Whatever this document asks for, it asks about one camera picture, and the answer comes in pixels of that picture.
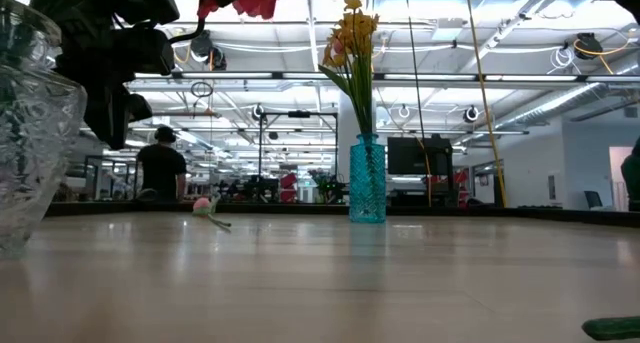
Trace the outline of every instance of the clear crystal vase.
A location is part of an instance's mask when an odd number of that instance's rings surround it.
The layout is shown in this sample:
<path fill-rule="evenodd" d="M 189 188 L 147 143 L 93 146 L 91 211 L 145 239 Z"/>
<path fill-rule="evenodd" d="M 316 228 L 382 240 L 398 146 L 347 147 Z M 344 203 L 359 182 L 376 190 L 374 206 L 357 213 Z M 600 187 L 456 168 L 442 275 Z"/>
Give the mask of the clear crystal vase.
<path fill-rule="evenodd" d="M 56 24 L 0 0 L 0 259 L 20 257 L 64 175 L 86 93 L 47 68 Z"/>
<path fill-rule="evenodd" d="M 384 223 L 387 219 L 387 183 L 384 146 L 377 134 L 358 135 L 351 147 L 349 218 L 354 223 Z"/>

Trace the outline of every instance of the black t-shirt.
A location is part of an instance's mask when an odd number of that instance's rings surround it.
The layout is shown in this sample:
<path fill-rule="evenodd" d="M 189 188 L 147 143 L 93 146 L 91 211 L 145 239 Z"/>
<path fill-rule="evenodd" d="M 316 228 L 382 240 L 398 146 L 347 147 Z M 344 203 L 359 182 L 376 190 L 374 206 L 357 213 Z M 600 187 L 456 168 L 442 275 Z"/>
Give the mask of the black t-shirt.
<path fill-rule="evenodd" d="M 160 199 L 176 199 L 176 176 L 187 173 L 187 162 L 175 149 L 161 144 L 146 146 L 138 153 L 142 163 L 142 189 L 154 189 Z"/>

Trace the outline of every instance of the monitor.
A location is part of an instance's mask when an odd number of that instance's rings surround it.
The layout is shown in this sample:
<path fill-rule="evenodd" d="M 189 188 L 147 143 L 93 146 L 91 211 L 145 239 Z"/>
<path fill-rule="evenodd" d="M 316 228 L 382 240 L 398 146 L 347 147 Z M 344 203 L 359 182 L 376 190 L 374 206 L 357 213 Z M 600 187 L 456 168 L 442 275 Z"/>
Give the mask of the monitor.
<path fill-rule="evenodd" d="M 424 151 L 416 138 L 389 138 L 387 141 L 389 174 L 426 175 L 424 156 L 426 151 L 431 175 L 449 176 L 453 169 L 451 142 L 443 138 L 425 138 L 422 142 Z"/>

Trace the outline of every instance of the wooden table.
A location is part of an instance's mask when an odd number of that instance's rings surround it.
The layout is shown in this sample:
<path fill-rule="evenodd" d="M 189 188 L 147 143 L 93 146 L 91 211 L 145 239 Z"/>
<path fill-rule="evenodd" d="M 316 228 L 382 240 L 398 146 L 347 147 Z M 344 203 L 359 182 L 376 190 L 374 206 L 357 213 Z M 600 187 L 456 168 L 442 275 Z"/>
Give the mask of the wooden table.
<path fill-rule="evenodd" d="M 640 314 L 640 231 L 180 213 L 45 220 L 0 262 L 0 342 L 589 342 Z"/>

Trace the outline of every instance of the chair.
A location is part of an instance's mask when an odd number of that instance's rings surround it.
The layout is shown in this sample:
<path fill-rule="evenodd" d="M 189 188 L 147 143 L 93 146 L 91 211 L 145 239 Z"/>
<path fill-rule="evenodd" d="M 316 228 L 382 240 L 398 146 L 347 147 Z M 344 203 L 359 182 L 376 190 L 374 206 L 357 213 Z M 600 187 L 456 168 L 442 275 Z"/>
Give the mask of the chair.
<path fill-rule="evenodd" d="M 602 207 L 602 200 L 600 194 L 595 191 L 584 191 L 584 196 L 587 198 L 587 205 L 589 209 Z"/>

